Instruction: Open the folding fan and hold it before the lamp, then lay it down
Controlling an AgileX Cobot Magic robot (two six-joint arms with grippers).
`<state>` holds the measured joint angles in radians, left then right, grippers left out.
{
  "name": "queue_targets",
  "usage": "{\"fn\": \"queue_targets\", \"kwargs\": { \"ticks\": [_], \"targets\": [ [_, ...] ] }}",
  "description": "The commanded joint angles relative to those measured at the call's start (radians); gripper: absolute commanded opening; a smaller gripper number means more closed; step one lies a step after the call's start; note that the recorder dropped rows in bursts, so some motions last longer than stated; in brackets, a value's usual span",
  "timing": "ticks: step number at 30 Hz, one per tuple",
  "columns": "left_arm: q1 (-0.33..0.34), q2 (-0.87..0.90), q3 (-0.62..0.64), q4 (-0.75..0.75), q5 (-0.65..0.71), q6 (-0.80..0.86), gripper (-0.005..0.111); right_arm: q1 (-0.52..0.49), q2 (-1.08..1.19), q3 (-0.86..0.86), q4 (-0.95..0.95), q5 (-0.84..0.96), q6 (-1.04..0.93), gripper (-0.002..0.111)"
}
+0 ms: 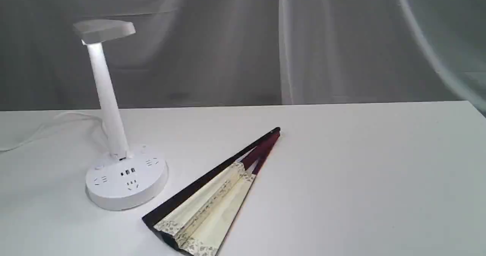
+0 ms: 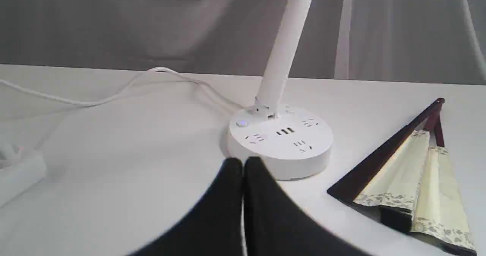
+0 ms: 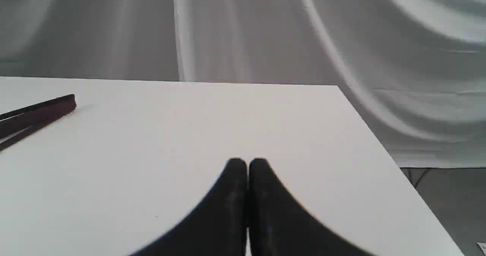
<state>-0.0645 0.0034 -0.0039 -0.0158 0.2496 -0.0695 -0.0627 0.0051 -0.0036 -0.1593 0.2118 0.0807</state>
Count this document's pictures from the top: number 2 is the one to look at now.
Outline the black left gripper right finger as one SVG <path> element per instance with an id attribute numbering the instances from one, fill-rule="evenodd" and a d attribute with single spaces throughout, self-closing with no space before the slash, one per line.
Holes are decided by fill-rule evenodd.
<path id="1" fill-rule="evenodd" d="M 307 216 L 259 157 L 245 161 L 244 228 L 249 256 L 366 255 Z"/>

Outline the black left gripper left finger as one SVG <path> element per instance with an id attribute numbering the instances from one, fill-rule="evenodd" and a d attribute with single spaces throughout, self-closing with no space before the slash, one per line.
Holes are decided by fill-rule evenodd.
<path id="1" fill-rule="evenodd" d="M 134 256 L 242 256 L 243 164 L 227 158 L 183 218 Z"/>

